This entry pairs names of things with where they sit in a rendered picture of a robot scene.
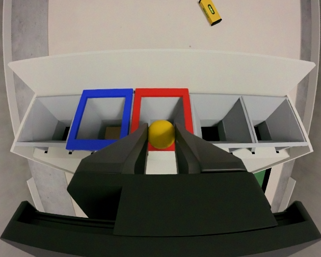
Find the red rectangular frame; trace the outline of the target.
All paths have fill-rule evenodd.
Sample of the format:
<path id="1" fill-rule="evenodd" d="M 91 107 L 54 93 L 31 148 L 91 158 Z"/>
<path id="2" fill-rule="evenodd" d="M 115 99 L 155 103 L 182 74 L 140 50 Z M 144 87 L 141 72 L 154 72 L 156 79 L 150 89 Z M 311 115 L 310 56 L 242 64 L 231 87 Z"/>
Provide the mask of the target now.
<path id="1" fill-rule="evenodd" d="M 131 133 L 139 128 L 141 97 L 182 97 L 185 128 L 193 133 L 188 88 L 136 88 Z M 148 142 L 148 151 L 175 151 L 174 143 L 166 149 L 157 149 Z"/>

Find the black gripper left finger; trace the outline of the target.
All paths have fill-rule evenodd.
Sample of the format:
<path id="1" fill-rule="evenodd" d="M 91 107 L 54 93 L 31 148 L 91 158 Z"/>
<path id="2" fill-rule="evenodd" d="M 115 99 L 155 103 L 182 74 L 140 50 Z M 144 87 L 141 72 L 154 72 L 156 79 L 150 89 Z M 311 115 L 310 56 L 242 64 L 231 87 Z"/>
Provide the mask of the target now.
<path id="1" fill-rule="evenodd" d="M 78 171 L 120 172 L 146 174 L 148 158 L 148 123 L 128 136 L 83 158 Z"/>

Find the blue rectangular frame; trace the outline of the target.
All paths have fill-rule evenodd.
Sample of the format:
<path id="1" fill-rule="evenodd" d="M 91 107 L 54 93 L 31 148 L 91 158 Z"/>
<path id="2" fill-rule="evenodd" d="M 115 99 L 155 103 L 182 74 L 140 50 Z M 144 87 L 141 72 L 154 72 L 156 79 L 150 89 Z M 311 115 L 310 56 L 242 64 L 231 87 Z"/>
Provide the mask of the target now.
<path id="1" fill-rule="evenodd" d="M 73 120 L 66 150 L 98 151 L 118 140 L 76 139 L 88 98 L 125 97 L 120 139 L 128 135 L 133 88 L 131 89 L 94 89 L 83 90 L 77 111 Z"/>

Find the yellow ball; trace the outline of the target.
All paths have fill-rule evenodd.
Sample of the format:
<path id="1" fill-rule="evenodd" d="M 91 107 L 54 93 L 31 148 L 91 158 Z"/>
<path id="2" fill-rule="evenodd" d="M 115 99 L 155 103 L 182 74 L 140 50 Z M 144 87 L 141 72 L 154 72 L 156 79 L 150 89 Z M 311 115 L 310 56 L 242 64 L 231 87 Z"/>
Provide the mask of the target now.
<path id="1" fill-rule="evenodd" d="M 175 141 L 175 128 L 166 120 L 157 120 L 149 126 L 147 137 L 153 147 L 166 149 Z"/>

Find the yellow pocket level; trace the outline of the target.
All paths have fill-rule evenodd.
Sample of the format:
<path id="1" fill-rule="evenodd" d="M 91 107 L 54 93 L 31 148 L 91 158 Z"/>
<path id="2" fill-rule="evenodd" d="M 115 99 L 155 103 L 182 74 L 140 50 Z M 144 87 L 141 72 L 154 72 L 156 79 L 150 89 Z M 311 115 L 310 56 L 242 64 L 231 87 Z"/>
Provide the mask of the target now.
<path id="1" fill-rule="evenodd" d="M 220 23 L 222 21 L 218 11 L 216 10 L 216 8 L 211 0 L 199 0 L 199 4 L 200 4 L 201 8 L 203 9 L 211 26 L 213 26 L 217 23 Z"/>

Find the green tray with black rim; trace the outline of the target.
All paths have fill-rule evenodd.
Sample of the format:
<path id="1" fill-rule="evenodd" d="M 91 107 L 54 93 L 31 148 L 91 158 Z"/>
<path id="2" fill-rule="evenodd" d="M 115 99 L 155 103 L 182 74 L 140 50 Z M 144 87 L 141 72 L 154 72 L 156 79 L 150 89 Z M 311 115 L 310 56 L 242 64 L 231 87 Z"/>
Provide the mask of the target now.
<path id="1" fill-rule="evenodd" d="M 265 194 L 265 191 L 266 191 L 266 187 L 268 185 L 271 169 L 272 168 L 269 168 L 269 169 L 254 173 L 254 175 L 255 175 L 257 181 L 259 182 L 264 194 Z"/>

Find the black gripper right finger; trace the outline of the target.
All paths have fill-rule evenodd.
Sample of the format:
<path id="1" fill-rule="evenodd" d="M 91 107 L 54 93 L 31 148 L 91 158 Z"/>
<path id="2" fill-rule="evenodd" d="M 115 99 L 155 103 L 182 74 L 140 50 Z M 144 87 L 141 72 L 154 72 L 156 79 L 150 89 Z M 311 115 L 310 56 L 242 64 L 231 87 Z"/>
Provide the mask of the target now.
<path id="1" fill-rule="evenodd" d="M 248 172 L 242 159 L 175 123 L 177 174 Z"/>

